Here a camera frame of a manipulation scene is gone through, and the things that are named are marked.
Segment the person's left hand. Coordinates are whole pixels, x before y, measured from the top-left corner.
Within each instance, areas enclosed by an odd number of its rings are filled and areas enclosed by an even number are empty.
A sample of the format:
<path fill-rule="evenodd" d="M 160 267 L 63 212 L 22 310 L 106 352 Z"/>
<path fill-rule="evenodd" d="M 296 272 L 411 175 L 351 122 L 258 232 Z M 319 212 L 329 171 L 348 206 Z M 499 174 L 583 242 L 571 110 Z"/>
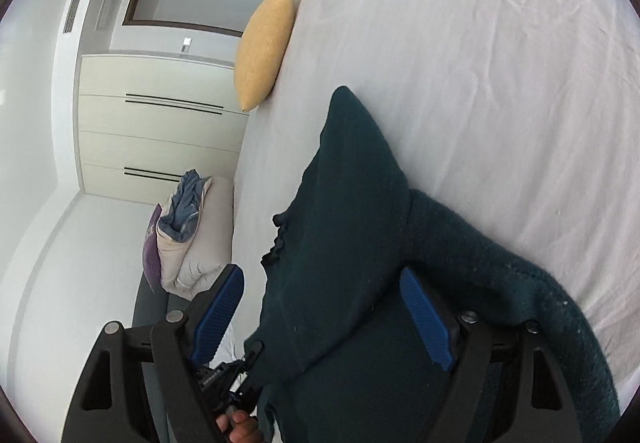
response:
<path fill-rule="evenodd" d="M 265 441 L 258 421 L 245 411 L 229 411 L 216 419 L 219 430 L 231 443 L 262 443 Z"/>

